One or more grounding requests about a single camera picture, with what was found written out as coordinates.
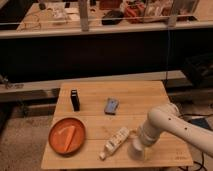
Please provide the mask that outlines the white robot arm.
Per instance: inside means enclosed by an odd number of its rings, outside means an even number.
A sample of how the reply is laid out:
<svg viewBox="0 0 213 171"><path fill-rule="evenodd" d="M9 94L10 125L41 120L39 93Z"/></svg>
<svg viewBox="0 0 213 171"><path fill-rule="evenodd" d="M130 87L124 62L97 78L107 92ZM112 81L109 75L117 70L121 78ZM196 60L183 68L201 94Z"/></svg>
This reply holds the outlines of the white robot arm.
<svg viewBox="0 0 213 171"><path fill-rule="evenodd" d="M168 132L213 157L213 131L188 123L178 115L179 109L173 103L151 108L145 122L138 127L141 144L150 147L158 141L162 132Z"/></svg>

